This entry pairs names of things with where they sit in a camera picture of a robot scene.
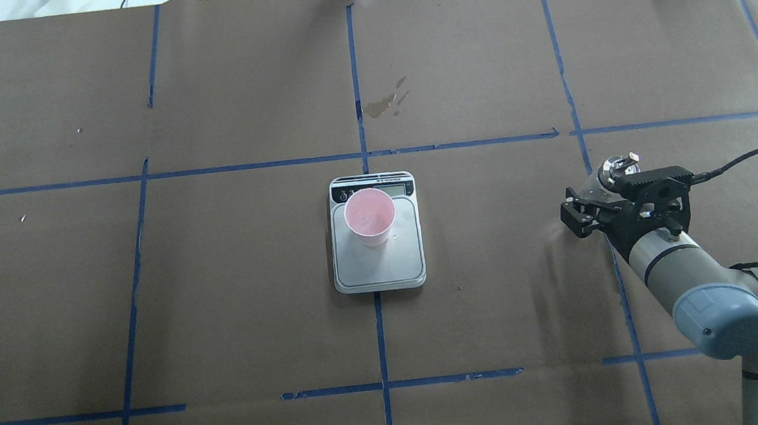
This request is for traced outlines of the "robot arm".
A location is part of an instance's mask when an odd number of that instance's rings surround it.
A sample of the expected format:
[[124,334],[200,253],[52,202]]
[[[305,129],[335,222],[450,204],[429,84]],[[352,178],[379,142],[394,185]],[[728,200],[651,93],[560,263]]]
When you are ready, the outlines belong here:
[[758,425],[758,268],[724,267],[687,233],[690,177],[658,169],[567,188],[560,218],[576,237],[603,232],[699,352],[741,357],[741,425]]

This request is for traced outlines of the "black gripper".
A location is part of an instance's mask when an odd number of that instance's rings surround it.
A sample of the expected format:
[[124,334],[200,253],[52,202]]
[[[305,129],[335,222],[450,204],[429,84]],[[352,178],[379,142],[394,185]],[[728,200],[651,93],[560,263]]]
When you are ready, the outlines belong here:
[[[578,239],[602,230],[622,258],[628,258],[633,247],[649,232],[665,228],[673,237],[678,236],[676,218],[670,215],[665,200],[621,202],[621,196],[601,183],[579,190],[567,187],[565,192],[567,205],[560,206],[561,222]],[[598,222],[591,214],[592,210],[600,208],[603,209],[599,212]]]

